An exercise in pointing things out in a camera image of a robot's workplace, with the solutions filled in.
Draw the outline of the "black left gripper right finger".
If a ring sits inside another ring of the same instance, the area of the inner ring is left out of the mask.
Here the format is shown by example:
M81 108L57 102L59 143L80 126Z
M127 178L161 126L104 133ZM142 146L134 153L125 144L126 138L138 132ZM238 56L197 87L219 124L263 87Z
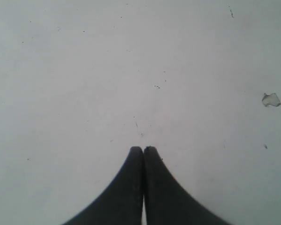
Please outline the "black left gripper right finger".
M227 225L205 208L171 175L157 149L145 148L144 198L148 225Z

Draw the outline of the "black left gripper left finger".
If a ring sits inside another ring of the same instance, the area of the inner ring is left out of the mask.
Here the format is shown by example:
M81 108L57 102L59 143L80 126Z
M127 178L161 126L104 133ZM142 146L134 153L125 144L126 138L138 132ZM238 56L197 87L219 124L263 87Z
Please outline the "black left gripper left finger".
M108 187L66 225L140 225L143 209L143 151L132 147Z

